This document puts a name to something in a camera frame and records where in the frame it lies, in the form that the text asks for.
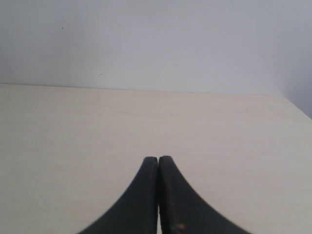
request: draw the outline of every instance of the light wooden tabletop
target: light wooden tabletop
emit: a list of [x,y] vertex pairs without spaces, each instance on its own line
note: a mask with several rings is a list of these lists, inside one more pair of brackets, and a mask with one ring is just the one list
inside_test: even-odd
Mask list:
[[254,234],[312,233],[312,120],[284,97],[0,85],[0,233],[75,234],[171,155]]

